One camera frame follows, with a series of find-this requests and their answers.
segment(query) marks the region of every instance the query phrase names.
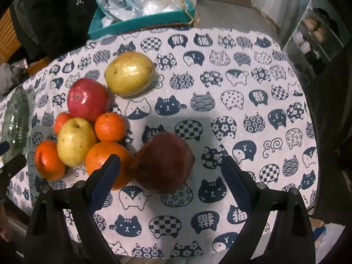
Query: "shoe rack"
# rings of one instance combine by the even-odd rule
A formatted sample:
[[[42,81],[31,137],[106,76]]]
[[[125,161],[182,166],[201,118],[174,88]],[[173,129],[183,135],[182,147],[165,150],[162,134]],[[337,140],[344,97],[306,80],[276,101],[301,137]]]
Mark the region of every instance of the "shoe rack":
[[[283,52],[305,88],[344,48],[350,34],[326,0],[310,0]]]

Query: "pile of fruit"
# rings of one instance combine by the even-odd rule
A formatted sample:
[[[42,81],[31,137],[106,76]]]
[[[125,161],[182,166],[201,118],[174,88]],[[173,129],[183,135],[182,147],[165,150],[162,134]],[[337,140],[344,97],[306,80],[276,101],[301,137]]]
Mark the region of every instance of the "pile of fruit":
[[[54,124],[57,143],[41,142],[35,152],[38,172],[49,181],[61,179],[67,167],[86,166],[90,175],[100,169],[111,154],[121,159],[121,171],[113,189],[128,184],[127,168],[132,159],[120,145],[126,133],[123,117],[110,108],[109,93],[99,82],[82,78],[71,87],[67,105],[69,112],[60,113]]]

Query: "screw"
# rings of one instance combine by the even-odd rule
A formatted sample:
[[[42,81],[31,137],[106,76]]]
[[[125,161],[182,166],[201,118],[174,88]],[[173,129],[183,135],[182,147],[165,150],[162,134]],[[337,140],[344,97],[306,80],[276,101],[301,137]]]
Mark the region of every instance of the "screw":
[[[86,183],[85,181],[80,180],[75,183],[75,186],[78,188],[81,188],[85,185],[85,183]]]
[[[297,190],[296,188],[292,188],[292,189],[291,189],[291,192],[292,192],[293,194],[295,194],[295,195],[298,195],[300,191]]]
[[[43,186],[42,192],[47,193],[50,190],[50,187],[48,185]]]
[[[266,188],[266,185],[262,182],[257,183],[257,187],[260,188],[261,190],[263,190],[264,188]]]

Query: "hand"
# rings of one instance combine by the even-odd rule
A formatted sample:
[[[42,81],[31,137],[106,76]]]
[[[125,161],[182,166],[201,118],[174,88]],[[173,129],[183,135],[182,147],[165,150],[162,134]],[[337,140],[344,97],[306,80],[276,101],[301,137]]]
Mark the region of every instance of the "hand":
[[[5,208],[0,204],[0,236],[6,241],[12,240],[12,230],[5,213]]]

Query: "cat print tablecloth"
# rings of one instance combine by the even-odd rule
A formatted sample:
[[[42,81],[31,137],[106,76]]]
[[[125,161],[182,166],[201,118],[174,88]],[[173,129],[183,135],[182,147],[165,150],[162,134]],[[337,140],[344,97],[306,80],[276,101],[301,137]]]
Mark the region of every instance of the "cat print tablecloth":
[[[312,121],[277,43],[253,31],[156,29],[89,41],[23,84],[33,106],[28,162],[8,188],[22,210],[31,213],[44,184],[61,189],[88,177],[85,167],[77,167],[60,181],[42,179],[35,149],[42,140],[56,140],[52,125],[68,110],[72,84],[88,77],[106,86],[108,64],[126,51],[149,56],[157,75],[144,95],[115,97],[111,111],[130,124],[122,144],[133,154],[154,134],[172,132],[189,144],[195,164],[172,194],[150,194],[133,183],[109,194],[94,219],[114,253],[174,258],[229,248],[247,214],[221,174],[225,155],[256,182],[277,190],[296,187],[306,206],[314,202],[318,161]],[[1,122],[10,96],[0,103]],[[70,211],[65,217],[71,237],[79,241]],[[271,214],[264,233],[274,219]]]

